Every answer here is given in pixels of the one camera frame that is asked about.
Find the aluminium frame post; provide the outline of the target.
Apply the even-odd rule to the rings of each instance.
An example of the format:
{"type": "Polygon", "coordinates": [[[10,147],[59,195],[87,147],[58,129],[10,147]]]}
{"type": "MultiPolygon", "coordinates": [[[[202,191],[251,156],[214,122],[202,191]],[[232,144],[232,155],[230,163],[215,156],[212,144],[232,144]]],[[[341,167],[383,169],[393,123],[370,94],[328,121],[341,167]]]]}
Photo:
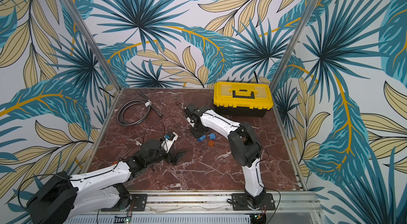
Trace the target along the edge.
{"type": "Polygon", "coordinates": [[[116,76],[113,74],[111,68],[109,67],[107,60],[105,59],[104,55],[102,54],[98,44],[96,43],[94,37],[92,36],[90,30],[86,26],[85,21],[83,20],[79,10],[77,9],[75,3],[72,0],[61,0],[61,3],[67,9],[69,15],[73,19],[73,22],[76,24],[78,30],[82,34],[85,41],[88,43],[90,49],[92,50],[93,54],[97,58],[100,63],[100,66],[103,68],[110,83],[116,89],[116,91],[120,92],[122,90],[121,85],[119,84],[116,76]]]}
{"type": "Polygon", "coordinates": [[[295,32],[292,35],[292,38],[285,50],[285,53],[284,53],[282,59],[280,60],[279,67],[276,70],[273,80],[270,83],[270,90],[272,93],[277,88],[279,80],[280,80],[281,76],[283,75],[285,67],[287,66],[287,64],[289,62],[290,55],[294,51],[295,45],[298,42],[298,39],[299,39],[302,31],[305,29],[318,2],[319,2],[319,0],[309,0],[309,3],[305,6],[302,17],[299,20],[299,23],[295,29],[295,32]]]}

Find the orange lego brick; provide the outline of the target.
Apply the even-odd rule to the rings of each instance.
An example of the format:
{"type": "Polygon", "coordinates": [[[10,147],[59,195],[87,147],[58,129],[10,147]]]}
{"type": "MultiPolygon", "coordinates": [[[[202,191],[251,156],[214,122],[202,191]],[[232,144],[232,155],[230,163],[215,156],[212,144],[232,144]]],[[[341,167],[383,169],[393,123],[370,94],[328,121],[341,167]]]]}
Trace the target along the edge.
{"type": "Polygon", "coordinates": [[[214,140],[210,140],[210,141],[208,142],[208,146],[214,147],[214,145],[215,145],[215,141],[214,141],[214,140]]]}

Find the left aluminium frame post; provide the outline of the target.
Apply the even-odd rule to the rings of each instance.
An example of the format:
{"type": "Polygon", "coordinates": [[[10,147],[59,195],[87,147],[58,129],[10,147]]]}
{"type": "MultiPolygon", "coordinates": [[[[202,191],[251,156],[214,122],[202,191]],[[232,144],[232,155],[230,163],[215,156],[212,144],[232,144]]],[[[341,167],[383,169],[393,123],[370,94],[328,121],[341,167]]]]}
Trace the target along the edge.
{"type": "Polygon", "coordinates": [[[120,92],[122,90],[121,85],[119,84],[116,76],[113,74],[111,68],[109,67],[107,60],[105,59],[104,55],[102,54],[98,44],[96,43],[94,37],[92,36],[90,30],[86,26],[85,21],[83,20],[79,10],[77,9],[75,3],[72,0],[61,0],[61,3],[67,9],[69,15],[73,19],[73,22],[76,24],[78,30],[82,34],[85,41],[88,43],[90,49],[92,50],[93,54],[97,58],[100,63],[100,66],[103,68],[110,83],[116,89],[116,91],[120,92]]]}

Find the yellow black toolbox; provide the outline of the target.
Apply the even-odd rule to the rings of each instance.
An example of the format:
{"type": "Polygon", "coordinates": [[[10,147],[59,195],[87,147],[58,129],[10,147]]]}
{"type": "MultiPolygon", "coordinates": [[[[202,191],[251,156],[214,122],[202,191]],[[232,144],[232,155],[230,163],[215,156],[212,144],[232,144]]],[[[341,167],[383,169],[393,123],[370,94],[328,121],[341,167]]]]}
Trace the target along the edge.
{"type": "Polygon", "coordinates": [[[273,107],[266,84],[217,82],[214,88],[214,110],[221,115],[264,117],[273,107]]]}

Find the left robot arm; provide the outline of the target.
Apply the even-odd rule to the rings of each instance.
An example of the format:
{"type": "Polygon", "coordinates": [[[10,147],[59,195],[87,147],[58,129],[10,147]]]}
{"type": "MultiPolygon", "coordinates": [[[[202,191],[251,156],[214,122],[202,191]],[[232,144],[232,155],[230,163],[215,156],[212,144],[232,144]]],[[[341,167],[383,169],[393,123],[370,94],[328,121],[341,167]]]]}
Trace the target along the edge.
{"type": "Polygon", "coordinates": [[[26,204],[32,222],[62,224],[91,211],[129,211],[135,200],[125,183],[162,161],[178,164],[185,152],[172,151],[173,142],[152,139],[134,155],[106,168],[72,176],[66,172],[53,175],[26,204]]]}

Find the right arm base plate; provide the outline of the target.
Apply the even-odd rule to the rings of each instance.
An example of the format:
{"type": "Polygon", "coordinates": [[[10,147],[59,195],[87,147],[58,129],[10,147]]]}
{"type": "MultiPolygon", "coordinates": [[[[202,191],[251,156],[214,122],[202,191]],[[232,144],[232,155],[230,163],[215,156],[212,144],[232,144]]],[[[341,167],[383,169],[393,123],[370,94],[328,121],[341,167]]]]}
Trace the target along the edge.
{"type": "Polygon", "coordinates": [[[275,200],[272,194],[266,193],[258,197],[252,197],[246,193],[233,193],[227,200],[234,211],[260,211],[275,210],[275,200]]]}

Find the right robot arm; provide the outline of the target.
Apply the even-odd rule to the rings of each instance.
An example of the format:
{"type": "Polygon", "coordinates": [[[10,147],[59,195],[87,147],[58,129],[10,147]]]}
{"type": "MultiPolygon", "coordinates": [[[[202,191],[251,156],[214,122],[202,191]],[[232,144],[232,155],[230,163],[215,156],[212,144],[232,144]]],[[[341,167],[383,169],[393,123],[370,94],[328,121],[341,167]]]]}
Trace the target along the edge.
{"type": "Polygon", "coordinates": [[[189,104],[181,109],[195,138],[213,130],[227,139],[234,160],[242,167],[246,204],[253,210],[261,208],[267,194],[260,170],[263,147],[251,124],[234,122],[206,106],[189,104]]]}

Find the aluminium front rail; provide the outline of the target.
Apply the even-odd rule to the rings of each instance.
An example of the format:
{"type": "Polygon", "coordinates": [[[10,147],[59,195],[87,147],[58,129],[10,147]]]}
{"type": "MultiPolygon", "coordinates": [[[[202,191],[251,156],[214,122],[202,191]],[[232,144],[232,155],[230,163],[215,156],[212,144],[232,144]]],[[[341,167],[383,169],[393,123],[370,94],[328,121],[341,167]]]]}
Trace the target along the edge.
{"type": "Polygon", "coordinates": [[[323,207],[312,191],[272,191],[257,210],[232,201],[234,191],[144,191],[141,211],[91,211],[69,224],[326,224],[323,207]]]}

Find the right aluminium frame post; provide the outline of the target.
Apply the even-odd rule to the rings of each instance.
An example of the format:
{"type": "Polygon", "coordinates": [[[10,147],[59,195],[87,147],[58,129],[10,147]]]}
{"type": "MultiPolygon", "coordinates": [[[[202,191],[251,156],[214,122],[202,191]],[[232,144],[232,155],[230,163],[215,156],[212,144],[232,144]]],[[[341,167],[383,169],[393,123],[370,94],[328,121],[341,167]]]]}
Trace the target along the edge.
{"type": "Polygon", "coordinates": [[[299,39],[302,31],[305,29],[318,2],[319,2],[319,0],[309,0],[309,3],[305,6],[302,17],[299,20],[299,23],[295,29],[295,32],[292,35],[292,38],[285,50],[285,53],[284,53],[282,59],[280,60],[279,67],[276,70],[273,80],[270,83],[270,90],[272,93],[277,88],[279,80],[280,80],[281,76],[283,75],[285,67],[287,66],[287,64],[289,62],[290,55],[294,51],[295,45],[298,42],[298,39],[299,39]]]}

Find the dark blue lego brick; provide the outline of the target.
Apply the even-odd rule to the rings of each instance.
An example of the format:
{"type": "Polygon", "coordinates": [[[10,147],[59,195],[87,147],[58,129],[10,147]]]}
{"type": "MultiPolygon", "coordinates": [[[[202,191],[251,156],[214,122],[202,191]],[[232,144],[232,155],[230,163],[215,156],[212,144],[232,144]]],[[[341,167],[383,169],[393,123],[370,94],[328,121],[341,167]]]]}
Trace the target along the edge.
{"type": "Polygon", "coordinates": [[[199,137],[197,140],[199,141],[199,142],[202,142],[202,141],[204,141],[206,139],[206,135],[202,135],[201,137],[199,137]]]}

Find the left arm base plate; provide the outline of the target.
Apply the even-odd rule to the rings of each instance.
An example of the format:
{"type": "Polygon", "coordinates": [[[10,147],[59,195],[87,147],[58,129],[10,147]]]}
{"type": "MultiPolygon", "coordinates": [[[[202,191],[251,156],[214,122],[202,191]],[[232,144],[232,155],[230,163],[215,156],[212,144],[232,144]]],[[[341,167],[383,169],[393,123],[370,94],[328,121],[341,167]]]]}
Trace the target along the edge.
{"type": "Polygon", "coordinates": [[[147,203],[147,194],[131,194],[129,196],[125,196],[123,199],[120,198],[118,203],[116,203],[111,208],[102,208],[102,212],[113,212],[113,211],[136,211],[142,212],[145,211],[147,203]]]}

